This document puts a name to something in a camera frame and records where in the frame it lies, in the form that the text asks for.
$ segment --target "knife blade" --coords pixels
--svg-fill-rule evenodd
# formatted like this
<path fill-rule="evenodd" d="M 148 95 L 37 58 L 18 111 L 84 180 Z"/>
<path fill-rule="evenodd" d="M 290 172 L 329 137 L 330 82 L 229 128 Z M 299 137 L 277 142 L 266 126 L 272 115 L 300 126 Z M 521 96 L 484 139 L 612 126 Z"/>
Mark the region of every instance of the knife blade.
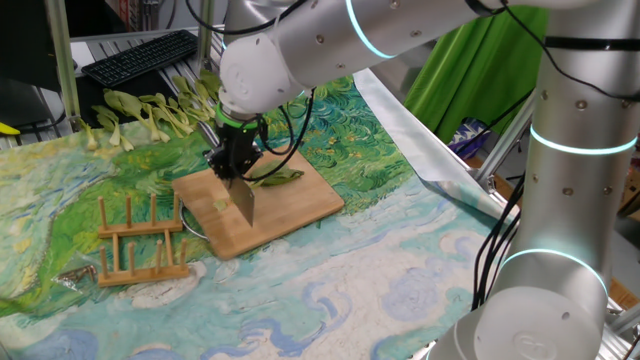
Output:
<path fill-rule="evenodd" d="M 253 227 L 253 211 L 255 208 L 255 194 L 253 190 L 244 180 L 237 177 L 223 181 L 223 183 L 233 203 L 238 207 L 240 213 L 249 225 Z"/>

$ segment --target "purple object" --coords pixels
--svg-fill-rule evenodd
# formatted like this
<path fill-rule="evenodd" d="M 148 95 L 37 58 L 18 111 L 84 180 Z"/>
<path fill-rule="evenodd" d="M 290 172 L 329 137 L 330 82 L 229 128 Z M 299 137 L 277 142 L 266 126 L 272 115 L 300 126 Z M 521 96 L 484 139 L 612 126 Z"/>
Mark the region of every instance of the purple object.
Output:
<path fill-rule="evenodd" d="M 451 140 L 447 146 L 449 146 L 449 149 L 453 152 L 457 152 L 460 148 L 473 141 L 473 144 L 465 148 L 461 154 L 458 154 L 458 156 L 463 160 L 471 159 L 476 156 L 478 150 L 482 145 L 484 145 L 484 142 L 487 141 L 487 138 L 489 137 L 489 132 L 487 131 L 481 138 L 474 140 L 486 128 L 486 125 L 480 120 L 466 118 L 458 128 L 458 131 L 456 131 L 455 135 L 453 135 L 453 140 Z"/>

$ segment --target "wooden peg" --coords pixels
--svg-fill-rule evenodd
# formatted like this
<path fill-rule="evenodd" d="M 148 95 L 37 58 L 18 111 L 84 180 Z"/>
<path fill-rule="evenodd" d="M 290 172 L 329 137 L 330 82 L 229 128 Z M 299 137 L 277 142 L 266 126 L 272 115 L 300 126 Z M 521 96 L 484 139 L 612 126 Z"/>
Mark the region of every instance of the wooden peg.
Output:
<path fill-rule="evenodd" d="M 109 268 L 107 268 L 107 251 L 104 246 L 100 246 L 100 265 L 102 265 L 102 276 L 109 278 Z"/>
<path fill-rule="evenodd" d="M 113 234 L 113 271 L 120 271 L 120 245 L 118 234 Z"/>
<path fill-rule="evenodd" d="M 131 195 L 127 195 L 127 228 L 131 229 Z"/>
<path fill-rule="evenodd" d="M 151 226 L 156 226 L 156 194 L 151 194 Z"/>
<path fill-rule="evenodd" d="M 180 222 L 180 196 L 178 193 L 173 193 L 173 221 Z"/>
<path fill-rule="evenodd" d="M 136 263 L 135 263 L 135 257 L 133 256 L 133 243 L 129 243 L 128 245 L 129 247 L 129 273 L 131 274 L 131 276 L 134 276 L 136 274 Z"/>
<path fill-rule="evenodd" d="M 156 242 L 156 274 L 160 274 L 160 265 L 162 264 L 162 240 Z"/>
<path fill-rule="evenodd" d="M 98 204 L 100 204 L 100 218 L 102 219 L 102 228 L 107 230 L 107 213 L 104 211 L 104 198 L 98 197 Z"/>
<path fill-rule="evenodd" d="M 171 250 L 171 233 L 169 233 L 169 229 L 164 229 L 164 242 L 167 243 L 167 261 L 169 266 L 173 266 L 173 250 Z"/>
<path fill-rule="evenodd" d="M 187 239 L 182 239 L 181 247 L 180 247 L 180 267 L 182 269 L 186 269 L 187 267 Z"/>

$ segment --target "teal light ring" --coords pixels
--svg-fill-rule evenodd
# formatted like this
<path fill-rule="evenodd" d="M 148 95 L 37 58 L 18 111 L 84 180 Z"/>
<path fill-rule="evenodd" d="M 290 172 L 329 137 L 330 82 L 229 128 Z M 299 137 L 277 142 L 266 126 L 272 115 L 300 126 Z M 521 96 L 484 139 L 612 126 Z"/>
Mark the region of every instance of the teal light ring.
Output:
<path fill-rule="evenodd" d="M 617 153 L 621 153 L 624 151 L 627 151 L 629 149 L 631 149 L 632 147 L 636 146 L 637 143 L 637 138 L 634 137 L 633 140 L 631 140 L 628 144 L 624 144 L 621 146 L 616 146 L 614 148 L 606 148 L 606 149 L 582 149 L 582 148 L 575 148 L 575 147 L 571 147 L 571 146 L 566 146 L 566 145 L 560 145 L 560 144 L 556 144 L 552 141 L 549 141 L 545 138 L 543 138 L 542 136 L 540 136 L 540 134 L 538 134 L 534 129 L 533 129 L 533 125 L 531 126 L 531 135 L 541 144 L 550 147 L 552 149 L 556 149 L 558 151 L 562 151 L 562 152 L 566 152 L 566 153 L 571 153 L 571 154 L 578 154 L 578 155 L 612 155 L 612 154 L 617 154 Z"/>
<path fill-rule="evenodd" d="M 353 0 L 346 0 L 347 2 L 347 11 L 349 12 L 349 19 L 351 19 L 351 24 L 353 25 L 353 29 L 356 31 L 356 33 L 358 34 L 358 37 L 360 37 L 360 40 L 362 41 L 362 43 L 369 48 L 369 50 L 371 50 L 372 53 L 378 55 L 379 57 L 383 58 L 383 59 L 393 59 L 395 57 L 395 55 L 387 55 L 385 53 L 383 53 L 382 51 L 376 49 L 375 46 L 373 46 L 373 44 L 369 41 L 369 39 L 367 39 L 367 36 L 364 34 L 364 31 L 362 31 L 362 28 L 360 27 L 360 24 L 358 23 L 358 19 L 356 18 L 356 13 L 355 11 L 353 11 Z"/>
<path fill-rule="evenodd" d="M 522 255 L 526 255 L 526 254 L 535 254 L 535 253 L 544 253 L 544 254 L 553 254 L 553 255 L 562 256 L 564 258 L 567 258 L 567 259 L 569 259 L 571 261 L 574 261 L 574 262 L 584 266 L 585 268 L 587 268 L 587 270 L 589 270 L 596 277 L 596 279 L 598 279 L 598 281 L 600 281 L 600 284 L 602 285 L 602 288 L 604 289 L 605 295 L 607 295 L 607 297 L 609 297 L 609 290 L 607 290 L 607 286 L 604 284 L 604 280 L 602 280 L 600 275 L 591 266 L 587 265 L 587 263 L 585 263 L 584 261 L 578 259 L 575 256 L 571 256 L 569 254 L 565 254 L 565 253 L 562 253 L 560 251 L 549 250 L 549 249 L 531 249 L 531 250 L 520 251 L 519 253 L 515 253 L 515 254 L 511 255 L 507 260 L 505 260 L 502 263 L 502 265 L 500 265 L 500 270 L 502 270 L 502 268 L 505 265 L 507 265 L 507 263 L 509 261 L 517 258 L 518 256 L 522 256 Z"/>

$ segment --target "leafy green vegetable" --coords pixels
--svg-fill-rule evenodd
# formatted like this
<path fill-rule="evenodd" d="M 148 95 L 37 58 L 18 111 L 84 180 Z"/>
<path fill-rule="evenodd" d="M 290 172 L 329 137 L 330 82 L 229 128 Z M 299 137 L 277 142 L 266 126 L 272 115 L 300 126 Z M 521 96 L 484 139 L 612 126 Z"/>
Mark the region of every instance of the leafy green vegetable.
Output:
<path fill-rule="evenodd" d="M 270 161 L 262 166 L 255 168 L 253 171 L 251 171 L 251 174 L 249 176 L 252 178 L 264 176 L 267 173 L 273 171 L 273 169 L 275 169 L 276 167 L 278 167 L 278 165 L 280 165 L 281 162 L 282 162 L 281 160 Z M 278 170 L 275 174 L 269 176 L 268 178 L 255 182 L 252 187 L 282 185 L 282 184 L 289 183 L 301 177 L 302 175 L 304 175 L 304 171 L 291 169 L 289 168 L 288 165 L 285 165 L 280 170 Z"/>
<path fill-rule="evenodd" d="M 162 111 L 162 109 L 160 108 L 153 108 L 153 116 L 155 119 L 157 120 L 164 120 L 166 122 L 168 122 L 171 127 L 173 128 L 173 132 L 176 134 L 176 136 L 179 139 L 183 139 L 184 136 L 182 135 L 182 133 L 180 132 L 180 130 L 178 130 L 178 128 L 173 124 L 173 122 L 169 119 L 169 117 L 167 116 L 167 114 L 165 114 L 164 111 Z"/>
<path fill-rule="evenodd" d="M 122 91 L 113 91 L 111 89 L 104 89 L 103 92 L 104 92 L 104 100 L 107 102 L 107 104 L 111 108 L 123 113 L 124 115 L 133 116 L 134 118 L 138 119 L 138 121 L 142 125 L 144 125 L 147 129 L 149 129 L 151 131 L 152 141 L 159 141 L 159 140 L 164 141 L 165 138 L 163 138 L 162 135 L 158 132 L 158 128 L 156 127 L 155 122 L 146 121 L 140 115 L 140 111 L 145 110 L 145 112 L 149 114 L 149 120 L 153 120 L 153 117 L 151 115 L 151 110 L 150 110 L 151 105 L 149 105 L 149 111 L 146 111 L 146 108 L 144 105 L 148 105 L 148 104 L 143 104 L 142 102 L 140 102 L 140 100 L 137 97 L 133 95 L 129 95 Z"/>
<path fill-rule="evenodd" d="M 187 123 L 184 124 L 183 122 L 178 121 L 178 119 L 175 116 L 173 116 L 173 114 L 167 107 L 167 101 L 164 98 L 164 95 L 162 95 L 161 93 L 157 93 L 155 96 L 153 95 L 141 96 L 140 100 L 142 100 L 144 103 L 155 103 L 156 105 L 158 105 L 158 108 L 156 108 L 158 111 L 156 111 L 156 109 L 153 109 L 153 116 L 157 120 L 165 120 L 169 122 L 171 124 L 171 127 L 173 127 L 174 132 L 176 132 L 176 135 L 179 138 L 182 139 L 183 136 L 179 131 L 176 130 L 176 127 L 184 131 L 185 134 L 187 135 L 193 132 L 193 129 L 189 127 L 188 119 L 187 119 Z"/>
<path fill-rule="evenodd" d="M 84 132 L 87 133 L 87 150 L 94 151 L 98 148 L 98 142 L 96 138 L 93 136 L 93 131 L 91 130 L 91 126 L 87 125 L 82 118 L 76 119 L 78 124 L 84 129 Z"/>
<path fill-rule="evenodd" d="M 202 83 L 202 80 L 196 80 L 195 81 L 195 85 L 196 85 L 196 92 L 198 93 L 198 95 L 201 98 L 205 98 L 208 99 L 209 98 L 209 92 L 207 91 L 207 87 L 204 86 L 204 84 Z"/>
<path fill-rule="evenodd" d="M 185 93 L 178 94 L 178 103 L 184 111 L 187 111 L 188 109 L 194 109 L 193 102 L 191 102 L 191 96 Z"/>
<path fill-rule="evenodd" d="M 178 103 L 182 107 L 184 111 L 187 111 L 188 108 L 192 108 L 193 104 L 192 100 L 195 100 L 199 103 L 200 109 L 205 113 L 207 118 L 203 118 L 203 120 L 208 120 L 209 118 L 214 118 L 216 116 L 215 111 L 208 103 L 208 93 L 207 94 L 196 94 L 189 86 L 189 82 L 183 76 L 174 76 L 171 78 L 176 87 L 180 90 L 180 94 L 178 94 Z"/>
<path fill-rule="evenodd" d="M 206 69 L 200 69 L 200 80 L 207 89 L 209 96 L 215 101 L 220 101 L 218 91 L 220 91 L 220 79 L 218 76 Z"/>
<path fill-rule="evenodd" d="M 184 125 L 189 126 L 189 117 L 184 111 L 180 110 L 180 106 L 173 98 L 169 98 L 169 105 L 167 105 L 167 108 L 175 111 L 178 120 Z"/>
<path fill-rule="evenodd" d="M 149 128 L 149 130 L 151 130 L 151 141 L 162 140 L 162 142 L 165 142 L 165 143 L 169 142 L 169 140 L 171 140 L 169 135 L 165 134 L 162 130 L 158 129 L 158 126 L 156 126 L 156 122 L 153 119 L 153 106 L 147 103 L 141 103 L 141 104 L 144 112 L 146 112 L 147 115 L 149 115 L 149 119 L 147 120 L 147 122 L 143 120 L 143 123 L 145 123 Z"/>
<path fill-rule="evenodd" d="M 175 75 L 171 79 L 173 80 L 173 83 L 176 85 L 176 87 L 178 88 L 178 90 L 180 90 L 181 93 L 185 93 L 185 94 L 193 93 L 191 91 L 191 86 L 189 85 L 187 78 L 185 78 L 184 76 Z"/>
<path fill-rule="evenodd" d="M 102 125 L 105 130 L 113 133 L 113 135 L 111 135 L 111 138 L 109 139 L 109 143 L 111 145 L 122 145 L 122 149 L 124 149 L 124 151 L 131 151 L 134 149 L 133 144 L 131 144 L 131 142 L 129 142 L 129 140 L 127 140 L 127 138 L 125 138 L 121 134 L 120 126 L 118 125 L 120 119 L 116 116 L 116 114 L 114 114 L 111 110 L 105 108 L 104 106 L 102 106 L 102 108 L 100 106 L 92 106 L 91 108 L 98 112 L 96 118 L 98 119 L 100 125 Z"/>

